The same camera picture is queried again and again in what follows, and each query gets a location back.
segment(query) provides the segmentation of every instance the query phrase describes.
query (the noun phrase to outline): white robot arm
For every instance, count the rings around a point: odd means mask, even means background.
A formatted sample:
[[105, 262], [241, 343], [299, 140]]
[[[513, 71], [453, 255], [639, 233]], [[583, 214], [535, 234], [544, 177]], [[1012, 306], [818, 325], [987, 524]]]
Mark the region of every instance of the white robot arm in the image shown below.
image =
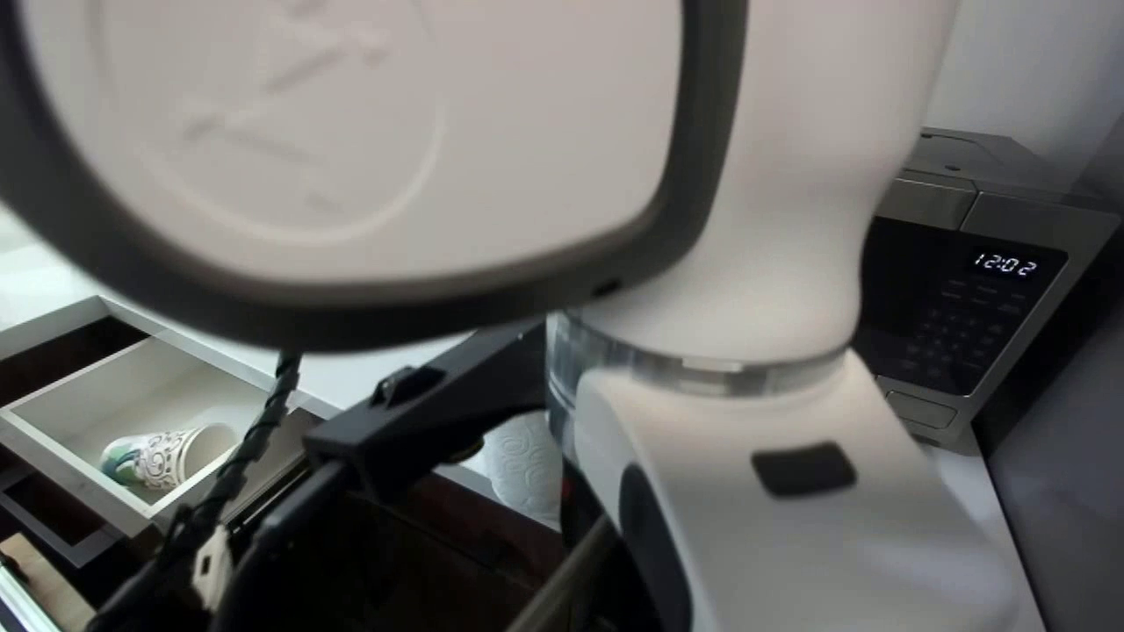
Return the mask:
[[847, 352], [952, 19], [5, 2], [0, 194], [227, 337], [370, 349], [574, 308], [570, 455], [667, 628], [994, 632], [1005, 566]]

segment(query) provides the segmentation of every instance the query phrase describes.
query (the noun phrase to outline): black plastic frame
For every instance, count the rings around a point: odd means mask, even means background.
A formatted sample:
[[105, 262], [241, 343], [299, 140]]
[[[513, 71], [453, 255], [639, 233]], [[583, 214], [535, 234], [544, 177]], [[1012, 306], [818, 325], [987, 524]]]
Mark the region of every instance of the black plastic frame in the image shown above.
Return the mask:
[[691, 249], [734, 125], [745, 19], [747, 0], [680, 0], [674, 129], [639, 222], [501, 275], [307, 289], [201, 262], [134, 222], [84, 166], [39, 84], [16, 0], [0, 2], [0, 196], [112, 292], [235, 339], [377, 349], [537, 316], [652, 276]]

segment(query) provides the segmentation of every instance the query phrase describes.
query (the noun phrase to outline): black cable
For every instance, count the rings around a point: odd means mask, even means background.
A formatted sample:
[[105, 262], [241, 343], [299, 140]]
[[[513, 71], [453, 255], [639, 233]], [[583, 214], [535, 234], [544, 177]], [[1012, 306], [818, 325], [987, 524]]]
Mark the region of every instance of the black cable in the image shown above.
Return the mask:
[[285, 404], [299, 386], [299, 364], [299, 352], [280, 352], [275, 369], [275, 392], [266, 397], [260, 418], [249, 426], [227, 464], [219, 466], [207, 498], [201, 507], [180, 507], [153, 558], [102, 603], [88, 632], [124, 628], [128, 620], [152, 611], [167, 589], [185, 585], [192, 555], [214, 532], [223, 509], [247, 489], [247, 466], [266, 454], [275, 429], [285, 422]]

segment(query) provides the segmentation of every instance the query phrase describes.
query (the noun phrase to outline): open drawer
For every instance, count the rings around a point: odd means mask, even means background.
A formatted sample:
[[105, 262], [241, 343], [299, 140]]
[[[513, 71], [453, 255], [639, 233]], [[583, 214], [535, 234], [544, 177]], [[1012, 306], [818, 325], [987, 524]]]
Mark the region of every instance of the open drawer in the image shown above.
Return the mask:
[[[164, 496], [142, 496], [97, 472], [102, 448], [121, 434], [227, 426], [241, 434], [266, 390], [241, 381], [162, 339], [142, 339], [0, 411], [0, 441], [54, 479], [121, 532], [164, 529], [177, 507], [205, 498], [226, 455]], [[302, 455], [310, 415], [293, 415], [227, 512], [278, 486]]]

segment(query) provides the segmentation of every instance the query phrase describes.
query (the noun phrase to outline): white plastic casing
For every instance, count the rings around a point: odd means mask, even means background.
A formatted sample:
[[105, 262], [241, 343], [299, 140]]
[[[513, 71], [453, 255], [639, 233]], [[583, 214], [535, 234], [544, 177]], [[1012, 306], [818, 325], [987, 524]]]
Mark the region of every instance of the white plastic casing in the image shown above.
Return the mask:
[[[855, 486], [804, 498], [767, 491], [751, 455], [815, 441], [847, 454]], [[781, 397], [691, 397], [594, 369], [576, 397], [576, 461], [619, 528], [621, 473], [644, 466], [696, 632], [1018, 632], [1015, 569], [939, 481], [856, 354]]]
[[847, 349], [866, 222], [918, 140], [952, 19], [955, 0], [751, 0], [734, 140], [701, 241], [580, 319], [705, 362]]
[[515, 268], [664, 177], [679, 0], [21, 2], [88, 166], [167, 241], [288, 283]]

